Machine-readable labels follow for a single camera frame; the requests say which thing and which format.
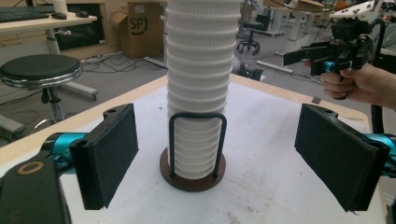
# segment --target stool leg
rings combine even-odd
[[[251,45],[253,43],[253,29],[250,30],[250,35],[248,36],[248,44]]]
[[[66,114],[61,107],[61,98],[58,97],[58,94],[55,90],[56,87],[50,87],[49,90],[49,97],[50,97],[50,105],[52,107],[54,120],[58,122],[60,120],[64,120],[66,118]]]

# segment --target printed logo on box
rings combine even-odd
[[[131,34],[132,35],[142,35],[149,27],[149,20],[147,17],[144,18],[131,18]]]
[[[145,13],[145,6],[135,6],[134,13]]]

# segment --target robotic arm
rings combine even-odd
[[[370,60],[374,49],[367,35],[379,21],[361,21],[359,16],[373,8],[374,1],[370,0],[333,13],[330,17],[337,19],[332,25],[334,39],[286,53],[284,65],[309,61],[311,76],[319,76],[323,72],[339,73],[343,69],[360,69]]]

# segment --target finger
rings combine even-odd
[[[352,83],[353,79],[352,78],[341,78],[340,75],[335,74],[335,73],[323,73],[320,78],[325,82],[330,82],[333,84],[348,84]]]
[[[342,71],[340,71],[341,76],[343,77],[354,77],[356,74],[357,70],[347,70],[344,69]]]
[[[329,91],[352,91],[354,84],[353,83],[342,83],[342,84],[334,84],[328,81],[323,82],[323,87]]]
[[[339,99],[347,96],[347,91],[329,91],[324,90],[324,93],[332,98]]]

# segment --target computer monitor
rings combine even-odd
[[[28,6],[28,7],[33,7],[34,6],[33,0],[25,0],[25,3],[26,3],[26,6]]]

